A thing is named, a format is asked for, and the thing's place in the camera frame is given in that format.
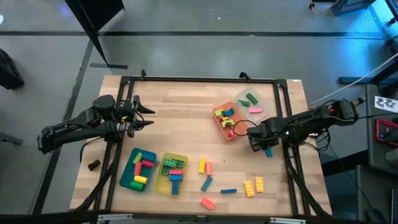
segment blue lego brick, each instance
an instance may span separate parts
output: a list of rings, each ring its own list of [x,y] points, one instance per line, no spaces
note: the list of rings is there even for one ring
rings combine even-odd
[[[269,146],[267,146],[266,155],[268,158],[271,158],[272,156],[274,156],[274,155],[272,155],[272,149]]]
[[[223,116],[224,117],[232,116],[232,115],[234,115],[234,113],[235,113],[234,108],[231,108],[228,111],[223,111]]]
[[[180,192],[180,181],[173,180],[172,181],[172,195],[178,195]]]
[[[221,190],[222,194],[231,194],[231,193],[236,193],[236,189],[225,189]]]
[[[207,188],[209,187],[211,181],[213,181],[213,178],[208,176],[206,181],[203,183],[203,185],[201,186],[200,190],[205,192],[207,190]]]
[[[182,180],[182,175],[169,175],[169,180]]]
[[[145,153],[145,154],[142,155],[142,160],[144,160],[144,159],[146,159],[148,161],[151,161],[151,162],[154,162],[155,161],[155,154],[153,154],[153,153]]]

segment wooden tabletop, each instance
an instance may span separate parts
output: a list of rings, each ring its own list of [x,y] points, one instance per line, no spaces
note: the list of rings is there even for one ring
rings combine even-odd
[[[120,76],[105,76],[99,95],[118,94]],[[300,80],[287,80],[293,114],[307,110],[307,102]],[[246,137],[226,142],[219,133],[211,113],[212,109],[228,101],[247,87],[253,87],[269,104],[266,113],[277,116],[273,86],[252,83],[200,83],[200,82],[135,82],[133,95],[156,114],[145,119],[155,121],[133,139],[125,136],[114,190],[112,212],[156,213],[179,215],[243,215],[291,216],[289,188],[283,160],[282,146],[272,148],[274,157],[267,158],[263,151],[253,152]],[[282,109],[285,105],[280,90]],[[87,165],[102,161],[106,143],[103,141],[86,147],[81,162],[70,208],[79,206],[98,183],[101,168],[89,171]],[[135,192],[119,186],[119,180],[133,148],[138,147],[157,154],[158,165],[145,192]],[[179,197],[155,192],[154,183],[159,162],[164,152],[173,152],[189,159],[184,185]],[[306,185],[325,211],[331,213],[328,194],[318,152],[300,146],[300,155]],[[206,192],[200,187],[206,179],[199,174],[199,160],[205,157],[213,165],[213,182]],[[255,177],[264,178],[264,193],[247,198],[243,182]],[[220,194],[221,189],[236,188],[236,194]],[[100,208],[104,208],[108,184],[103,190]],[[303,213],[299,189],[296,186],[298,208]],[[206,196],[216,204],[213,211],[200,204]]]

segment building block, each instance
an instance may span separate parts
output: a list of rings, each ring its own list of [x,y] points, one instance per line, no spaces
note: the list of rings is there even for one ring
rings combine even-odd
[[[234,130],[230,130],[228,134],[229,134],[230,137],[235,136]]]
[[[144,155],[142,155],[142,159],[146,159],[148,161],[154,162],[155,161],[155,154],[152,153],[145,153]]]
[[[206,175],[211,175],[211,162],[206,161]]]
[[[176,167],[178,167],[178,168],[184,168],[184,161],[178,161],[178,160],[175,160],[175,161],[177,161]]]
[[[136,164],[137,162],[141,161],[142,159],[142,153],[138,152],[134,160],[132,161],[133,164]]]
[[[246,181],[244,183],[244,188],[246,189],[246,195],[248,197],[253,197],[254,196],[253,185],[251,184],[250,181]]]
[[[213,181],[213,178],[208,176],[203,185],[201,186],[200,190],[205,192],[209,187],[209,185],[211,184],[211,181]]]
[[[169,167],[175,167],[177,165],[177,161],[173,159],[164,159],[163,164]]]
[[[134,176],[134,181],[138,182],[138,183],[146,184],[147,180],[148,180],[148,178],[146,178],[146,177],[141,177],[139,175]]]
[[[262,177],[256,177],[256,192],[264,192],[264,181]]]
[[[205,173],[205,164],[206,164],[206,159],[201,158],[199,162],[199,174],[204,174]]]
[[[213,210],[215,207],[214,202],[208,200],[206,197],[201,198],[200,203],[209,210]]]
[[[145,185],[144,184],[140,184],[137,182],[130,182],[130,188],[137,190],[137,191],[143,191],[144,190]]]
[[[180,181],[173,180],[172,181],[172,195],[178,195],[179,192],[180,192]]]
[[[134,166],[134,175],[140,175],[141,174],[141,162],[137,162],[136,165]]]
[[[243,106],[246,106],[246,107],[248,107],[248,106],[250,106],[250,102],[248,102],[248,101],[244,101],[244,100],[238,100]]]
[[[225,120],[221,123],[222,127],[225,128],[225,126],[230,126],[233,127],[235,125],[234,120],[229,119],[229,120]]]
[[[146,160],[146,159],[143,159],[141,163],[142,163],[142,166],[144,166],[144,167],[152,168],[152,167],[154,166],[154,163],[153,163],[153,162],[148,161],[148,160]]]
[[[182,180],[182,175],[169,174],[169,180]]]
[[[231,193],[236,193],[236,189],[225,189],[221,190],[222,194],[231,194]]]
[[[222,117],[222,115],[223,115],[223,110],[215,111],[214,114],[216,115],[217,118]]]
[[[274,156],[274,155],[272,155],[272,149],[269,146],[267,146],[266,155],[267,155],[267,158],[271,158],[272,156]]]
[[[256,104],[258,103],[258,101],[255,99],[255,97],[254,97],[251,93],[246,94],[246,97],[247,97],[254,105],[256,105]]]
[[[169,170],[170,170],[170,167],[168,167],[168,166],[163,166],[162,174],[163,174],[163,175],[168,175],[168,174],[169,174]]]
[[[182,175],[182,169],[170,169],[170,175]]]
[[[232,116],[232,115],[234,115],[234,113],[235,113],[234,108],[231,108],[231,109],[229,109],[228,111],[223,111],[223,116],[224,116],[224,117],[226,117],[226,116]]]
[[[262,108],[249,108],[249,113],[261,113]]]

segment gray floor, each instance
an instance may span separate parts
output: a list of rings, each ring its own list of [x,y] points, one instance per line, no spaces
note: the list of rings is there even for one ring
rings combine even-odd
[[[119,13],[104,31],[379,32],[369,11],[341,17],[330,12],[315,15],[304,0],[124,3],[126,12]],[[317,4],[317,10],[327,5]],[[383,0],[377,0],[374,9],[382,23],[392,17]],[[0,14],[9,20],[5,31],[82,30],[64,0],[0,0]],[[385,27],[391,36],[398,34],[396,29],[396,25]],[[100,40],[110,63],[129,68],[88,67],[73,115],[98,96],[104,75],[138,75],[145,69],[148,75],[237,77],[245,71],[253,78],[301,79],[307,101],[312,102],[340,88],[338,77],[363,76],[391,56],[383,40],[364,38],[130,36]],[[0,48],[16,61],[25,80],[20,90],[0,88],[1,131],[24,139],[21,146],[0,145],[0,213],[30,212],[49,158],[37,150],[35,138],[44,126],[61,121],[87,44],[83,36],[2,36],[0,30]],[[103,63],[95,49],[89,63]],[[363,95],[364,88],[355,86],[334,97],[355,100]],[[364,106],[358,111],[364,114]],[[366,149],[365,127],[359,121],[354,126],[331,128],[332,146],[339,157]],[[82,144],[64,145],[44,212],[68,210]],[[330,151],[322,154],[324,162],[333,159]],[[352,187],[342,189],[336,184],[341,181]],[[326,182],[332,205],[354,189],[343,176],[328,177]],[[334,211],[344,213],[339,206]]]

